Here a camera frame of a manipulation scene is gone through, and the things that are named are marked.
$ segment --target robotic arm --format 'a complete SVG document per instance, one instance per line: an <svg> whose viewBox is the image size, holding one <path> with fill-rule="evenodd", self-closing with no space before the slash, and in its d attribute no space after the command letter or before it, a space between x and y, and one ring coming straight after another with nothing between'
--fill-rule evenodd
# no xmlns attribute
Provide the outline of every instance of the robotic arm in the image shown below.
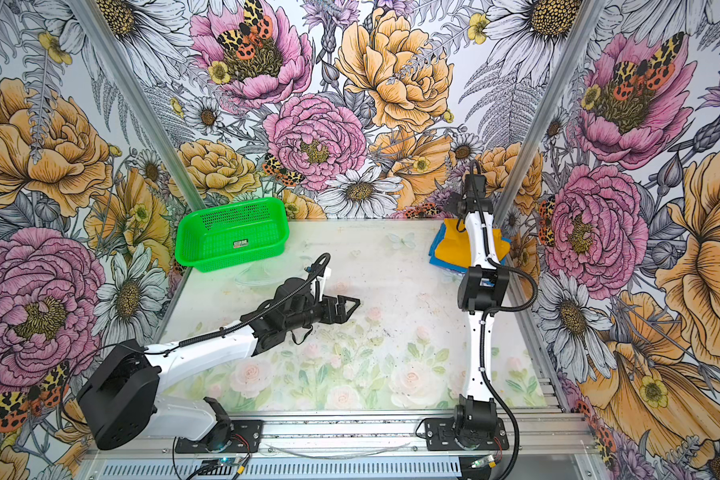
<svg viewBox="0 0 720 480"><path fill-rule="evenodd" d="M188 438L209 452L227 446L232 424L217 400L192 401L163 392L221 363L265 352L297 328L311 332L314 322L349 320L360 300L323 294L329 261L330 255L320 255L306 280L289 278L274 298L218 331L147 347L135 340L115 346L77 394L96 445L108 450L139 436Z"/></svg>

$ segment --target floral tablecloth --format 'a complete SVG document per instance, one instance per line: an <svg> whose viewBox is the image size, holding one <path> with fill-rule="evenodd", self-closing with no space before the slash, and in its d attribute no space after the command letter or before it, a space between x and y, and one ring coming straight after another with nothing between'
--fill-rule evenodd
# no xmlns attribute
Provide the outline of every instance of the floral tablecloth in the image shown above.
<svg viewBox="0 0 720 480"><path fill-rule="evenodd" d="M218 270L193 271L163 341L216 329L254 311L285 278L329 252L326 294L362 304L344 325L316 324L259 356L228 362L166 393L218 398L251 410L450 408L468 364L466 319L456 307L459 275L428 263L437 220L291 222L286 252ZM304 331L297 331L297 340ZM545 406L516 319L497 316L492 381L511 406Z"/></svg>

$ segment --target green basket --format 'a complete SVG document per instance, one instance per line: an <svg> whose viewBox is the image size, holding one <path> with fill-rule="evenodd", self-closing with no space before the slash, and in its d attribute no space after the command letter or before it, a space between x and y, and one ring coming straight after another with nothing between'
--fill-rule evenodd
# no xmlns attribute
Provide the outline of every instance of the green basket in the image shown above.
<svg viewBox="0 0 720 480"><path fill-rule="evenodd" d="M277 198L214 206L185 216L176 234L176 260L211 272L277 256L286 248L288 217Z"/></svg>

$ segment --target yellow cloth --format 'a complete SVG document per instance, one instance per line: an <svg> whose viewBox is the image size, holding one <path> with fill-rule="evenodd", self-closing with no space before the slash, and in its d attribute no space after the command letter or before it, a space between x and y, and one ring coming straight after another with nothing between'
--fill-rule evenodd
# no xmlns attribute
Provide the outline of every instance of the yellow cloth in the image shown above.
<svg viewBox="0 0 720 480"><path fill-rule="evenodd" d="M434 249L434 257L451 265L467 268L472 264L472 255L469 250L469 235L466 230L459 232L456 230L455 218L446 218L443 220L445 224L445 237L440 245ZM501 239L501 230L494 228L494 244L496 245L496 256L499 261L509 253L509 244Z"/></svg>

